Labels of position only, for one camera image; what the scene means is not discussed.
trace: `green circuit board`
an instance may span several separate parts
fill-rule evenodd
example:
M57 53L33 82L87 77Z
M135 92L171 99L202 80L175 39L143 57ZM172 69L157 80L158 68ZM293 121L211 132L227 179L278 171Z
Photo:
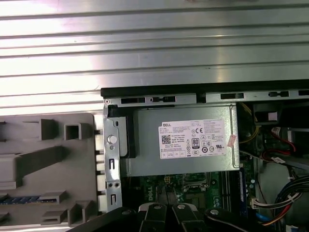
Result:
M205 181L202 185L194 185L196 182ZM184 185L192 183L184 190ZM172 185L175 188L177 199L180 203L194 204L198 210L205 211L207 207L221 207L221 185L219 172L197 173L197 174L176 174L141 177L141 185L144 190L145 202L155 201L156 186Z
M255 182L256 176L254 172L254 161L250 157L246 156L245 159L241 160L240 166L245 170L246 195L247 197L255 198L255 187L257 183Z
M254 164L249 157L241 160L241 166L245 169L246 195L255 195ZM222 207L222 183L221 173L197 173L197 174L175 174L140 177L140 187L143 189L144 202L156 200L156 187L159 185L172 185L175 188L178 202L194 204L199 211L211 207ZM204 182L204 188L194 183Z

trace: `metal bracket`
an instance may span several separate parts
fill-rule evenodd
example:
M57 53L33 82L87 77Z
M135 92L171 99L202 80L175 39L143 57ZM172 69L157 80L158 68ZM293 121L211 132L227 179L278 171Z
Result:
M309 99L307 90L269 90L269 91L240 91L230 93L207 93L207 103L220 102L256 102L277 100Z
M119 130L114 121L108 118L108 103L103 108L103 143L105 156L105 179L107 211L122 206L120 181L120 143Z

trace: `screw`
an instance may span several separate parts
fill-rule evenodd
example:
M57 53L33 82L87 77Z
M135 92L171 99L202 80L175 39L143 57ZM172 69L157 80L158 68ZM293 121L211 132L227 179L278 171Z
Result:
M218 214L219 214L219 211L216 210L216 209L212 209L212 210L211 210L211 214L212 214L212 215L218 215Z
M179 205L177 206L177 208L179 208L179 209L184 209L184 208L185 208L185 205L184 205L184 204L179 204Z
M117 137L114 135L110 135L107 137L107 142L109 142L110 144L115 144L117 142Z
M126 211L122 212L122 215L129 215L130 213L131 213L130 210L126 210Z

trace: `ribbed metal surface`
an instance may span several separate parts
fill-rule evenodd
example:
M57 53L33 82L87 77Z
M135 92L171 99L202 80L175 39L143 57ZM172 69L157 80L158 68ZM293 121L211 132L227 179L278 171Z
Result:
M307 79L308 23L309 0L2 0L0 95Z

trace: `motherboard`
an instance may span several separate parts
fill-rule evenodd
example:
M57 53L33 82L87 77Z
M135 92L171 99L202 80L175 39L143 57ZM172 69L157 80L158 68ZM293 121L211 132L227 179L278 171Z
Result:
M142 203L157 202L158 187L166 186L175 190L179 203L193 204L202 213L213 207L231 210L234 204L236 211L247 216L249 199L255 197L254 161L242 156L240 162L240 171L127 177L124 205L138 209Z
M146 202L156 201L157 186L172 186L180 203L194 204L199 210L221 206L219 173L176 174L141 177Z

